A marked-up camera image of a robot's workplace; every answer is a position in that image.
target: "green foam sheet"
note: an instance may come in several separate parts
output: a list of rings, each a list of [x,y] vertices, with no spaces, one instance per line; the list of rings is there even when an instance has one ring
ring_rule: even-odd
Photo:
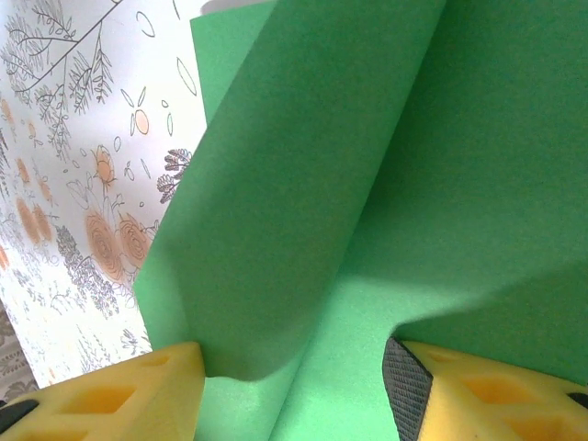
[[[209,131],[135,289],[203,344],[198,440],[396,439],[392,332],[588,379],[588,9],[376,3],[193,21]]]

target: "black dotted surface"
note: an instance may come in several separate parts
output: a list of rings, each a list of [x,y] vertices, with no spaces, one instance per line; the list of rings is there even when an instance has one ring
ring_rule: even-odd
[[[400,440],[416,441],[433,386],[433,376],[405,345],[394,338],[386,343],[382,370]]]

